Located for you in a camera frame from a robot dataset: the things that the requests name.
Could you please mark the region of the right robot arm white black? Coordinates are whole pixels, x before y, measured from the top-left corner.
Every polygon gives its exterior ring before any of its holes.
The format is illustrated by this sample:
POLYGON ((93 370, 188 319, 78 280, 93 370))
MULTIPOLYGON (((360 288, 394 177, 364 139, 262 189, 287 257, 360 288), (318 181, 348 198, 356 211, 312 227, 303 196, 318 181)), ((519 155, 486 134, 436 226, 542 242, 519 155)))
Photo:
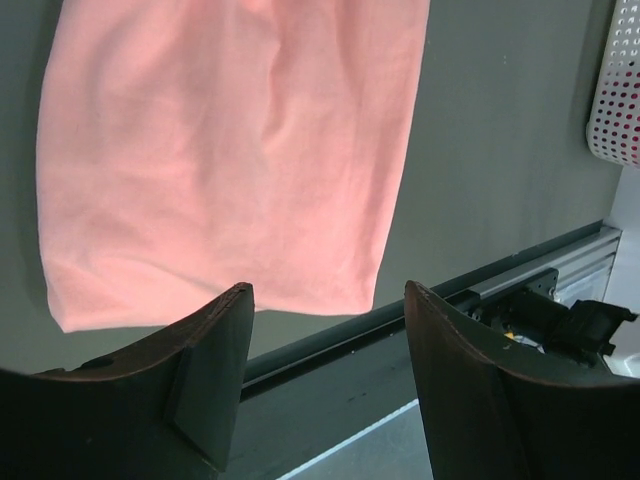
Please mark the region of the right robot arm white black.
POLYGON ((614 334, 638 318, 627 308, 595 300, 566 307, 529 288, 483 301, 469 316, 525 346, 602 372, 611 371, 605 358, 616 349, 614 334))

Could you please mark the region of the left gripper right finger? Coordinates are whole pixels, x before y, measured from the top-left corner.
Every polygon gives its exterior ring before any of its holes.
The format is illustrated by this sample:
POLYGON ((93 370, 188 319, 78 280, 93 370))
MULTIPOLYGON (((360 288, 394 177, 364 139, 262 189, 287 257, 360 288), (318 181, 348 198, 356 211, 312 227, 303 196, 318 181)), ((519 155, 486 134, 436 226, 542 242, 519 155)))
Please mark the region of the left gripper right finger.
POLYGON ((521 345, 433 291, 405 324, 437 479, 635 479, 639 383, 521 345))

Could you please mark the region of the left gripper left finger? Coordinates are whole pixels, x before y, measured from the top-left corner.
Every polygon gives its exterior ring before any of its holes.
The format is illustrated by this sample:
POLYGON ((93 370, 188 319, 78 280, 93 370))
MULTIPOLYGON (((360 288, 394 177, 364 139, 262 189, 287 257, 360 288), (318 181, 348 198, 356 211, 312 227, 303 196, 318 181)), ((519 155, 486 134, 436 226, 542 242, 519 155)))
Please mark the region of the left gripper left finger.
POLYGON ((73 370, 1 374, 5 479, 215 479, 227 467, 254 321, 239 283, 73 370))

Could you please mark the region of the salmon pink t shirt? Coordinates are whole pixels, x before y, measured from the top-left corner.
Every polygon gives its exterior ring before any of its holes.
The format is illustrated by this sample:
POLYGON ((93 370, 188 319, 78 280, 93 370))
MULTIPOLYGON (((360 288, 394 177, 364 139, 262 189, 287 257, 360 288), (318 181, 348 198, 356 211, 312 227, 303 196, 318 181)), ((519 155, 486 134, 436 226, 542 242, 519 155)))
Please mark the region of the salmon pink t shirt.
POLYGON ((407 154, 426 1, 66 1, 39 106, 51 314, 165 326, 369 311, 407 154))

